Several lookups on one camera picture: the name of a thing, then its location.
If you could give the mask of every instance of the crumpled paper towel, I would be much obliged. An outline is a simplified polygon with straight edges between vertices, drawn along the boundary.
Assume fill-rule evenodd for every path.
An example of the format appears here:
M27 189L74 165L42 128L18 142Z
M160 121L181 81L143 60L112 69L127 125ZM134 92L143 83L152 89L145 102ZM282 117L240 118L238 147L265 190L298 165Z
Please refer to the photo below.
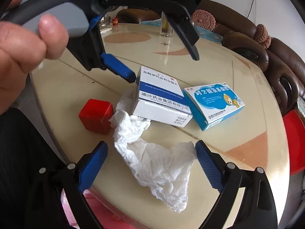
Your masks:
M192 142L179 143L166 149L147 143L140 138L150 126L150 120L129 115L132 91L121 97L116 112L109 120L114 131L114 146L122 155L132 174L141 186L148 186L151 193L165 205L180 213L188 201L190 168L196 157Z

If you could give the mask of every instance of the human hand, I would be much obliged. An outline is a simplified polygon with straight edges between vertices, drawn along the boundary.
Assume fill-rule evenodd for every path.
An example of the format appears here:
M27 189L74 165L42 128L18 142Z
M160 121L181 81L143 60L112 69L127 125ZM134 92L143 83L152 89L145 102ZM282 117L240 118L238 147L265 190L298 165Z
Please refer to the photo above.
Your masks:
M13 0L9 8L20 1ZM58 59L67 46L68 32L54 16L44 15L38 29L40 38L19 25L0 21L0 115L24 89L28 73L44 58Z

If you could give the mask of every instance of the black pants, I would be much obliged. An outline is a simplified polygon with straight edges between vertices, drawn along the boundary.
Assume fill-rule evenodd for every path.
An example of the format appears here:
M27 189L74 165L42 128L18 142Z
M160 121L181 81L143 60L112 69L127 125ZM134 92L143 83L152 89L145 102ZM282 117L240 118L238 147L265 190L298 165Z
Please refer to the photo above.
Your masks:
M23 229L27 194L40 168L60 169L56 156L16 108L0 115L0 228Z

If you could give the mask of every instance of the pink cloth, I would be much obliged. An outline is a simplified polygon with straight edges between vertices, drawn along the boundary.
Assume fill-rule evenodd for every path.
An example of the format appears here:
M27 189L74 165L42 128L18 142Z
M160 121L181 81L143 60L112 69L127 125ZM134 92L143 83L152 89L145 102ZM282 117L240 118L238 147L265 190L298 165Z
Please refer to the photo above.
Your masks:
M85 196L94 215L105 229L135 229L133 226L127 224L124 220L109 211L90 193L89 190L85 190L83 195ZM77 226L77 222L73 216L64 190L61 194L61 200L69 224L71 226Z

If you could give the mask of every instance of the red can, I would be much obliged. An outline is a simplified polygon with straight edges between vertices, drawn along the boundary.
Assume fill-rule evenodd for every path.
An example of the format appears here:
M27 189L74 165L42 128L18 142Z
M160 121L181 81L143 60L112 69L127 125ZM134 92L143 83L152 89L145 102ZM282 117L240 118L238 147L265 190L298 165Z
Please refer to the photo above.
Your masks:
M119 18L113 18L112 19L112 25L117 26L119 24Z

